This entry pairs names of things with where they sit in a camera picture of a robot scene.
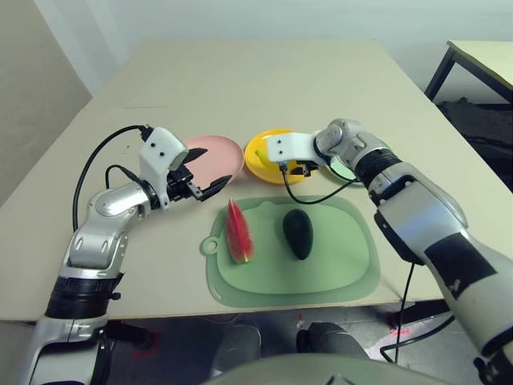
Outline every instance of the white wall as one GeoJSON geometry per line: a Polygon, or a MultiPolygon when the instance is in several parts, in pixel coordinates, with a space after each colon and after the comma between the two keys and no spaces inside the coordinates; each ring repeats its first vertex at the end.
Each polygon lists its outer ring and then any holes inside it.
{"type": "MultiPolygon", "coordinates": [[[[150,38],[376,38],[421,89],[446,40],[513,39],[512,0],[35,1],[93,94],[150,38]]],[[[461,68],[440,95],[502,101],[461,68]]]]}
{"type": "Polygon", "coordinates": [[[90,98],[33,0],[1,0],[0,205],[90,98]]]}

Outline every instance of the green cutting board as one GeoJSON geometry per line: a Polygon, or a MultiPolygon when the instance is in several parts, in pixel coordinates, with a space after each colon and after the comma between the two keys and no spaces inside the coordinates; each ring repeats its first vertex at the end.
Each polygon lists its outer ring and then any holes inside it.
{"type": "Polygon", "coordinates": [[[238,307],[342,302],[361,298],[377,285],[373,239],[348,201],[333,197],[305,206],[276,197],[237,204],[252,234],[252,260],[243,265],[233,261],[226,242],[226,208],[200,247],[208,257],[208,286],[218,301],[238,307]],[[283,217],[291,209],[305,210],[312,221],[313,248],[304,261],[296,259],[283,234],[283,217]]]}

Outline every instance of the cutting board handle hole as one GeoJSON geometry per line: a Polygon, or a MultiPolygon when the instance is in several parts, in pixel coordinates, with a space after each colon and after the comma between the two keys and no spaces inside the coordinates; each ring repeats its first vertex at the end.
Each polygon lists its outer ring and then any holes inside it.
{"type": "Polygon", "coordinates": [[[217,252],[218,245],[218,237],[208,237],[201,242],[201,253],[203,255],[213,255],[217,252]]]}

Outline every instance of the yellow plate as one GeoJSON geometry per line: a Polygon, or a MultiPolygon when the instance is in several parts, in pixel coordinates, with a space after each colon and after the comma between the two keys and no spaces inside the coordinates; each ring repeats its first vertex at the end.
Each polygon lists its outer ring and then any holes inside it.
{"type": "MultiPolygon", "coordinates": [[[[265,180],[266,182],[283,184],[283,176],[281,175],[277,164],[276,167],[273,168],[264,166],[255,152],[260,151],[267,155],[267,144],[265,139],[276,134],[283,134],[285,132],[293,131],[279,129],[261,132],[253,139],[251,139],[251,141],[246,146],[246,149],[244,150],[244,162],[246,163],[246,166],[248,166],[249,171],[251,171],[255,176],[258,176],[262,180],[265,180]]],[[[297,167],[297,162],[289,162],[289,172],[295,167],[297,167]]],[[[304,179],[305,177],[302,175],[288,175],[289,184],[301,182],[304,179]]]]}

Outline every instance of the table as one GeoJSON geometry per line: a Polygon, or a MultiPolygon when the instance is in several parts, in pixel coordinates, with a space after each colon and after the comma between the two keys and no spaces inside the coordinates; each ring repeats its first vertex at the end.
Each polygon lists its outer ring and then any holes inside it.
{"type": "MultiPolygon", "coordinates": [[[[71,201],[79,172],[96,145],[114,130],[150,123],[189,136],[220,134],[241,146],[271,128],[312,132],[336,117],[360,120],[404,160],[414,163],[467,214],[472,233],[490,247],[513,254],[513,200],[500,179],[452,128],[375,41],[163,41],[143,45],[75,117],[0,208],[0,319],[36,319],[46,309],[59,264],[71,239],[71,201]]],[[[103,189],[113,163],[138,170],[136,135],[108,145],[83,186],[87,200],[103,189]]],[[[114,173],[113,183],[124,182],[114,173]]],[[[319,172],[295,184],[298,195],[337,187],[319,172]]],[[[235,309],[209,293],[199,245],[230,197],[285,196],[244,170],[204,203],[180,201],[154,213],[130,234],[120,301],[113,318],[216,314],[235,309]]],[[[342,304],[396,302],[409,264],[374,224],[375,207],[362,188],[341,196],[355,204],[371,228],[382,276],[369,296],[342,304]]],[[[427,268],[418,268],[409,300],[441,298],[427,268]]]]}
{"type": "Polygon", "coordinates": [[[433,100],[454,63],[513,103],[513,42],[449,40],[449,48],[426,88],[433,100]]]}

